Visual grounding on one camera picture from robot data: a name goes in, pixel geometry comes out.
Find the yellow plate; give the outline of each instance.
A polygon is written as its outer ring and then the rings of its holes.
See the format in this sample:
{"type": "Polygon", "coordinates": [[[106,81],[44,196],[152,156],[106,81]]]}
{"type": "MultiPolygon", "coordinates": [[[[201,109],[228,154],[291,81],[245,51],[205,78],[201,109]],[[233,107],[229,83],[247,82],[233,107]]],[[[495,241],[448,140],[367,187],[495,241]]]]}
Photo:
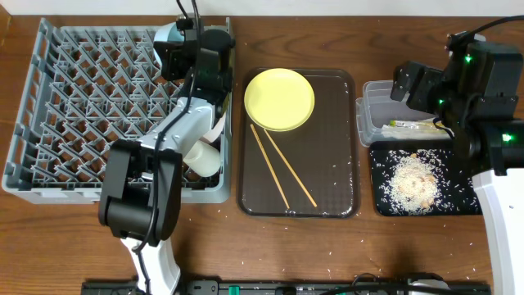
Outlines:
{"type": "Polygon", "coordinates": [[[304,124],[314,108],[314,92],[308,80],[293,70],[271,69],[247,85],[247,115],[263,128],[288,131],[304,124]]]}

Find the white cup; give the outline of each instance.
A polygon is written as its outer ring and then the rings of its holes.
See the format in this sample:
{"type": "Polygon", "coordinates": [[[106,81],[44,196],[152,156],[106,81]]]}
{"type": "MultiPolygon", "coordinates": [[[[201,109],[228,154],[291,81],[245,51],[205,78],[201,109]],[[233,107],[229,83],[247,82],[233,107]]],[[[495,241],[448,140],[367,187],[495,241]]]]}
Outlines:
{"type": "Polygon", "coordinates": [[[220,153],[216,148],[198,140],[183,161],[201,177],[209,177],[220,169],[220,153]]]}

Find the dish rack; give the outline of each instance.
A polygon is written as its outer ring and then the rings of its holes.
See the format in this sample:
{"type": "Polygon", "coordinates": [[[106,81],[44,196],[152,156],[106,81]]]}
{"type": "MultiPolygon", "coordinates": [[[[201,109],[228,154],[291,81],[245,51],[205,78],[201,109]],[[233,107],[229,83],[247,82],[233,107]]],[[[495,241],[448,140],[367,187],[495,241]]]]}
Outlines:
{"type": "MultiPolygon", "coordinates": [[[[160,27],[53,27],[42,19],[16,118],[2,188],[32,203],[98,201],[111,143],[136,139],[176,106],[180,84],[154,58],[160,27]]],[[[229,18],[226,26],[230,32],[229,18]]],[[[224,202],[231,179],[231,97],[217,175],[184,166],[182,202],[224,202]]],[[[147,188],[150,181],[131,185],[147,188]]]]}

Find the tray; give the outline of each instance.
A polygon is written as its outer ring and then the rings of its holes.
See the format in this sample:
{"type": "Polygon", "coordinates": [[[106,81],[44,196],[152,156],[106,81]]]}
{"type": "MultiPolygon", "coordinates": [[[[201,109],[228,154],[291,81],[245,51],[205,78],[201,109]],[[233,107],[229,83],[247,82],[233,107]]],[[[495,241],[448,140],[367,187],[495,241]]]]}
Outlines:
{"type": "Polygon", "coordinates": [[[477,195],[473,191],[470,171],[467,162],[458,159],[453,153],[451,140],[411,140],[375,142],[369,147],[369,162],[371,163],[371,181],[373,197],[378,213],[383,216],[410,216],[407,211],[398,211],[391,207],[391,198],[384,193],[383,185],[394,174],[393,167],[398,164],[389,151],[403,151],[403,156],[409,157],[417,150],[437,150],[436,157],[441,160],[437,164],[441,168],[441,178],[438,178],[438,189],[442,194],[439,198],[440,205],[432,205],[431,212],[424,216],[455,216],[455,215],[480,215],[481,206],[477,195]]]}
{"type": "MultiPolygon", "coordinates": [[[[252,70],[244,79],[244,90],[264,70],[252,70]]],[[[350,217],[360,205],[353,79],[343,70],[294,70],[313,87],[313,113],[301,127],[271,132],[271,136],[318,207],[313,207],[264,131],[255,126],[286,194],[290,206],[287,210],[255,141],[250,127],[254,123],[244,106],[238,206],[252,216],[350,217]]]]}
{"type": "MultiPolygon", "coordinates": [[[[141,137],[176,105],[179,85],[160,77],[153,57],[158,28],[58,29],[41,20],[2,177],[5,191],[32,203],[99,200],[111,143],[141,137]]],[[[228,19],[219,28],[230,31],[228,19]]],[[[215,142],[220,173],[196,181],[184,175],[182,202],[228,199],[230,106],[215,142]]]]}

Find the black tray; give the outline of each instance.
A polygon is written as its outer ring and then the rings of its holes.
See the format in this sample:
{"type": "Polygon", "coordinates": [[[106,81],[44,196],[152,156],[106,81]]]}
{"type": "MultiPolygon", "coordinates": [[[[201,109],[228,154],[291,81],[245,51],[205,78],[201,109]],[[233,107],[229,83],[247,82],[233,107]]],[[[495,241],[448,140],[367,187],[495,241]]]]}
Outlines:
{"type": "Polygon", "coordinates": [[[443,206],[433,205],[433,210],[424,214],[424,216],[482,214],[477,195],[473,191],[471,178],[468,176],[470,170],[467,162],[454,156],[453,143],[450,140],[388,141],[371,144],[369,147],[371,182],[378,213],[383,216],[409,216],[407,211],[398,214],[391,211],[391,198],[384,193],[380,186],[386,182],[385,175],[389,175],[388,179],[393,176],[393,167],[398,164],[397,161],[388,156],[389,151],[403,150],[407,153],[414,153],[418,149],[438,150],[436,156],[445,166],[442,171],[443,179],[449,181],[449,185],[446,187],[439,183],[438,189],[442,193],[442,203],[449,203],[451,206],[444,208],[443,206]]]}
{"type": "MultiPolygon", "coordinates": [[[[244,79],[244,92],[260,72],[244,79]]],[[[313,87],[315,106],[299,128],[270,132],[286,159],[310,191],[318,207],[305,193],[277,154],[264,130],[246,115],[242,99],[241,170],[238,206],[252,216],[346,218],[359,209],[358,135],[355,116],[355,85],[343,70],[302,70],[313,87]],[[254,124],[275,174],[286,194],[290,210],[273,181],[250,124],[254,124]]]]}

